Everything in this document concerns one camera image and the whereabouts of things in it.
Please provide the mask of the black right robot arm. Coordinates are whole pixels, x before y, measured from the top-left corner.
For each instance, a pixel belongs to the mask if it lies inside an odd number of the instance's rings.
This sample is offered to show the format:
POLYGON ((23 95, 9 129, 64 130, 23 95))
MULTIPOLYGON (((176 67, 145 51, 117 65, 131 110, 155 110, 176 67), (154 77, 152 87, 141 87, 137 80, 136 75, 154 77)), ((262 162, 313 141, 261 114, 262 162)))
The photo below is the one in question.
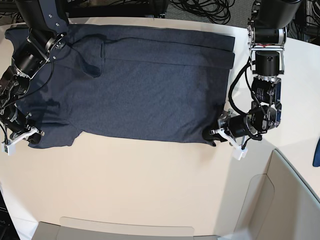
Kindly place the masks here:
POLYGON ((0 127, 4 133, 1 149, 9 156, 22 140, 37 144, 44 132, 24 115, 16 102, 30 96, 31 80, 46 64, 54 65, 51 52, 64 46, 69 20, 64 0, 17 0, 15 4, 28 26, 25 42, 12 55, 11 65, 0 79, 0 127))

